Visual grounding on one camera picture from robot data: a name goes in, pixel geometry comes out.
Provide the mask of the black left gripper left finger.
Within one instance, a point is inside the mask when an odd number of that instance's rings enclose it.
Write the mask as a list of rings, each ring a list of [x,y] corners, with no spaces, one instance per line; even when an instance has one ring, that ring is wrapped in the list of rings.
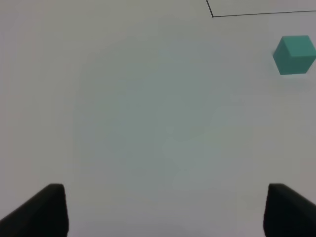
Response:
[[[49,184],[0,220],[2,237],[66,237],[69,217],[63,184]]]

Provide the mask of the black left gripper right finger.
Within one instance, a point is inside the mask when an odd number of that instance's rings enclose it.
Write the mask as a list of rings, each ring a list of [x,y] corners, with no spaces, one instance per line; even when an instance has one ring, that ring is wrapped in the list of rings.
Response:
[[[285,184],[269,184],[263,230],[267,237],[314,237],[316,205]]]

